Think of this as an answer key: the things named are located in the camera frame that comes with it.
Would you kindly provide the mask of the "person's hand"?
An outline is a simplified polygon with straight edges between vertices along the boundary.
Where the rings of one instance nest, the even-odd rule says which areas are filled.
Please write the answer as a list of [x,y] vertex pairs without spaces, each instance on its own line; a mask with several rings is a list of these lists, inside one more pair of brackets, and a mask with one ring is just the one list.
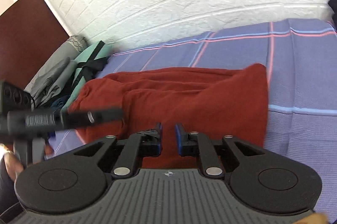
[[7,151],[3,156],[5,169],[12,181],[15,181],[19,174],[23,172],[24,167],[13,152]]

